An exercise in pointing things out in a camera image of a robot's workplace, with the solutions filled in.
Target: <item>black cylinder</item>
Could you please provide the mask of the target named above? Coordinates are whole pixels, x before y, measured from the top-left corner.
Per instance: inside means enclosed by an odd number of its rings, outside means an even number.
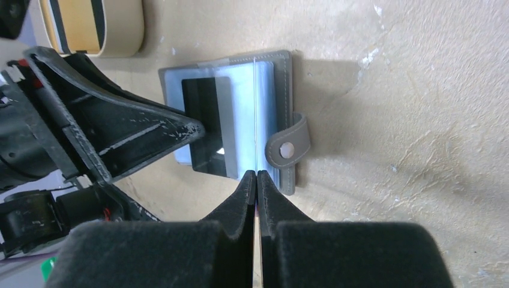
[[[104,208],[93,187],[71,192],[55,199],[65,224],[78,224],[104,218]]]
[[[56,169],[16,109],[0,102],[0,193]]]

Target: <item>floor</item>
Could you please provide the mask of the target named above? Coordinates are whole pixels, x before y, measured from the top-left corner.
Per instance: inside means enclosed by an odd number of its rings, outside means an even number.
[[[457,287],[509,287],[508,1],[146,0],[144,10],[140,52],[94,60],[116,83],[163,102],[159,68],[293,51],[312,150],[289,199],[318,221],[420,223]],[[189,221],[236,182],[168,155],[117,185],[160,218]]]

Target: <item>purple cable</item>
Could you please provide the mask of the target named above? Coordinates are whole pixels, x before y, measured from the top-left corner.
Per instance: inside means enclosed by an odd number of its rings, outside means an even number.
[[[25,261],[32,261],[32,260],[40,260],[40,259],[48,259],[57,254],[58,250],[55,250],[53,252],[48,253],[41,253],[36,255],[28,255],[28,256],[21,256],[21,257],[14,257],[14,258],[6,258],[0,260],[1,264],[8,264],[8,263],[16,263],[16,262],[25,262]]]

